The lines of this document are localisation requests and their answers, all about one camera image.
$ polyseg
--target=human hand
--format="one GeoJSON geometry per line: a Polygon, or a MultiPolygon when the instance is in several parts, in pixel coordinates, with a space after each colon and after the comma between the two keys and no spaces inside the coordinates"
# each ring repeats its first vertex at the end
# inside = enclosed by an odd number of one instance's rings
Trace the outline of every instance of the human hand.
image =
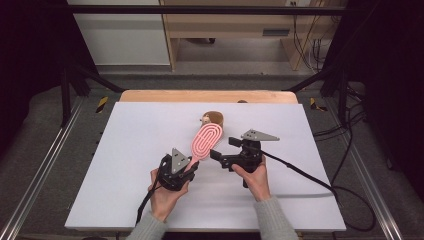
{"type": "Polygon", "coordinates": [[[246,181],[250,192],[253,194],[257,202],[268,200],[271,198],[271,193],[268,186],[268,175],[265,165],[265,156],[262,155],[262,162],[253,173],[246,172],[242,167],[233,164],[231,168],[240,177],[246,181]]]}
{"type": "MultiPolygon", "coordinates": [[[[152,184],[149,186],[149,191],[153,187],[153,183],[156,180],[156,176],[158,173],[158,169],[155,169],[150,172],[150,177],[152,180],[152,184]]],[[[178,199],[188,192],[188,184],[187,181],[180,191],[170,191],[164,187],[161,187],[160,183],[157,182],[156,190],[150,198],[150,204],[152,207],[152,215],[156,219],[165,222],[168,215],[172,212],[175,205],[177,204],[178,199]]]]}

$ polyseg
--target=gray carpet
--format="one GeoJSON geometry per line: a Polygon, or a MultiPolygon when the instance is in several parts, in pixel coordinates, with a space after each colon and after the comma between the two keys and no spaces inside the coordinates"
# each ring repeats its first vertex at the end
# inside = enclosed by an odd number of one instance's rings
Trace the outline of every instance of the gray carpet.
{"type": "MultiPolygon", "coordinates": [[[[273,76],[108,76],[109,79],[124,88],[130,89],[268,89],[280,90],[293,86],[301,78],[292,76],[281,79],[273,76]]],[[[101,138],[113,103],[120,94],[113,93],[96,83],[90,82],[92,91],[85,98],[82,112],[72,129],[62,152],[39,196],[24,222],[20,234],[42,234],[63,236],[103,236],[113,237],[111,232],[78,232],[64,228],[69,214],[68,207],[75,199],[78,189],[90,165],[96,142],[101,138]],[[95,113],[101,97],[108,96],[102,113],[95,113]]],[[[314,97],[319,106],[326,102],[312,86],[299,92],[297,97],[304,105],[308,121],[313,132],[329,129],[336,125],[331,114],[311,110],[309,100],[314,97]]],[[[349,106],[356,102],[349,100],[349,106]]],[[[0,162],[0,224],[4,226],[12,215],[20,198],[25,193],[32,177],[37,171],[44,155],[48,151],[59,130],[61,121],[60,89],[54,88],[39,94],[31,102],[28,118],[16,136],[14,144],[0,162]]],[[[353,128],[354,143],[380,189],[404,239],[424,239],[424,205],[415,195],[401,172],[386,167],[385,155],[381,152],[368,123],[361,121],[353,128]]],[[[345,145],[341,137],[317,142],[317,146],[331,178],[343,156],[345,145]]],[[[341,169],[335,182],[365,197],[349,158],[341,169]]],[[[340,191],[344,219],[354,226],[367,227],[371,215],[366,206],[356,197],[340,191]]],[[[326,233],[304,233],[305,239],[331,239],[326,233]]],[[[338,232],[338,239],[385,239],[380,225],[368,232],[348,228],[338,232]]],[[[205,233],[169,233],[165,239],[257,239],[257,234],[205,234],[205,233]]]]}

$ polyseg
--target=white table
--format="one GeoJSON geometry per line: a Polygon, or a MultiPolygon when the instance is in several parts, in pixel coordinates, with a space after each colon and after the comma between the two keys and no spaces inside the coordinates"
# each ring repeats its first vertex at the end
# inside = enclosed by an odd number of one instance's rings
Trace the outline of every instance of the white table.
{"type": "MultiPolygon", "coordinates": [[[[115,105],[96,154],[65,226],[77,230],[130,231],[137,209],[157,168],[173,147],[190,156],[190,143],[207,111],[224,115],[223,154],[228,145],[253,128],[279,137],[262,149],[329,182],[300,104],[119,102],[115,105]]],[[[331,193],[267,159],[270,188],[297,231],[343,231],[345,225],[331,193]]],[[[200,162],[189,193],[168,218],[170,231],[255,231],[254,199],[235,173],[210,158],[200,162]]],[[[145,212],[150,210],[147,204],[145,212]]]]}

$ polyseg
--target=gray sleeve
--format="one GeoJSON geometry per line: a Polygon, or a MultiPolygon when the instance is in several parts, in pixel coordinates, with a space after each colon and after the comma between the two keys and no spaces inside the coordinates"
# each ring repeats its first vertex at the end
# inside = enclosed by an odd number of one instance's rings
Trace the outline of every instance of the gray sleeve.
{"type": "Polygon", "coordinates": [[[262,240],[297,240],[297,234],[287,221],[278,199],[273,196],[254,204],[262,240]]]}
{"type": "Polygon", "coordinates": [[[141,218],[126,240],[160,240],[166,230],[168,226],[149,212],[141,218]]]}

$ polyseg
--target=wall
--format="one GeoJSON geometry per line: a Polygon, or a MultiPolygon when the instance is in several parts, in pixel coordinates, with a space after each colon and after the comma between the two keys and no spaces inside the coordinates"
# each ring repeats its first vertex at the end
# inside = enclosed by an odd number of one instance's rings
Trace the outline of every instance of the wall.
{"type": "MultiPolygon", "coordinates": [[[[71,5],[159,5],[155,0],[68,0],[71,5]]],[[[169,65],[160,15],[75,14],[96,65],[169,65]]]]}

